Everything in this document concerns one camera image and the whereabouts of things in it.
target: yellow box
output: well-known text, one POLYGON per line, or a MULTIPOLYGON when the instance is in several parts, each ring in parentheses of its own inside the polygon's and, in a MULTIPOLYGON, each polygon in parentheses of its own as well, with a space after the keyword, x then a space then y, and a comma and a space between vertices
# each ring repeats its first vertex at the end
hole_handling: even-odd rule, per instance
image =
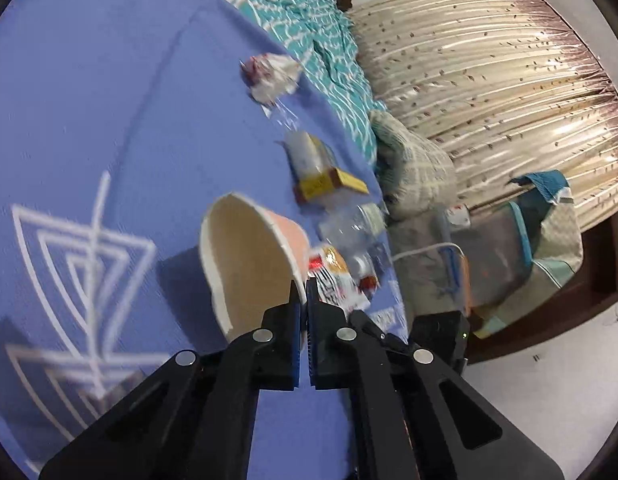
POLYGON ((295 197, 300 203, 319 202, 324 196, 340 190, 369 194, 367 184, 340 168, 329 168, 319 175, 305 178, 295 186, 294 190, 295 197))

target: white cable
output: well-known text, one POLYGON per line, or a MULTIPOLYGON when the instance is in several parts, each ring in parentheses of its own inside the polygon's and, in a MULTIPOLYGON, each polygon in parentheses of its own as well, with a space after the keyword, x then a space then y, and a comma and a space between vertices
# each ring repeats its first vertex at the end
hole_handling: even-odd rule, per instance
POLYGON ((438 249, 439 247, 451 247, 451 248, 454 248, 456 251, 458 251, 460 256, 465 258, 465 253, 463 252, 463 250, 458 245, 453 244, 451 242, 441 242, 439 244, 433 244, 433 245, 430 245, 428 247, 423 247, 423 248, 420 248, 420 249, 414 249, 414 250, 411 250, 411 251, 404 251, 404 253, 398 253, 398 254, 396 254, 396 256, 394 256, 391 259, 391 261, 393 263, 396 263, 398 260, 401 260, 402 258, 406 258, 407 256, 415 256, 416 254, 425 253, 427 251, 431 251, 432 249, 438 249))

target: crumpled paper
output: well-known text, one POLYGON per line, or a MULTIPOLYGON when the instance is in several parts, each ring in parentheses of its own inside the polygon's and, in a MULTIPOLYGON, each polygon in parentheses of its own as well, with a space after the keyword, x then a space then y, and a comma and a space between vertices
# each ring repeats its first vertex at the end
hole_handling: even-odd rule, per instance
POLYGON ((262 54, 250 57, 243 70, 251 83, 251 96, 272 106, 281 95, 295 92, 303 67, 290 56, 262 54))

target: paper cup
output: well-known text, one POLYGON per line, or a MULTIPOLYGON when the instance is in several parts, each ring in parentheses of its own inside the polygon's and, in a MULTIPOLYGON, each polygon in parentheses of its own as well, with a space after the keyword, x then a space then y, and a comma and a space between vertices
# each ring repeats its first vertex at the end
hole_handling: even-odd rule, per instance
POLYGON ((214 202, 199 251, 215 319, 229 342, 259 328, 266 309, 286 303, 291 281, 307 302, 307 233, 246 196, 229 193, 214 202))

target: metal screw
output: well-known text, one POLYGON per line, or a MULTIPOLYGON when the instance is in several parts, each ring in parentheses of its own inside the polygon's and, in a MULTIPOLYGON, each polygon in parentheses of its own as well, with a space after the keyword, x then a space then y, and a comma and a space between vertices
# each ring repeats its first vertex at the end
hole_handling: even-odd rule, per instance
POLYGON ((419 348, 416 352, 413 353, 413 358, 421 365, 428 365, 433 361, 433 354, 429 350, 419 348))
POLYGON ((196 355, 191 350, 183 350, 176 355, 176 364, 189 366, 196 362, 196 355))
POLYGON ((336 337, 338 339, 342 339, 343 341, 353 341, 356 338, 356 331, 348 326, 344 326, 339 328, 336 332, 336 337))
POLYGON ((273 339, 273 332, 266 328, 259 328, 252 334, 252 338, 258 343, 267 343, 273 339))

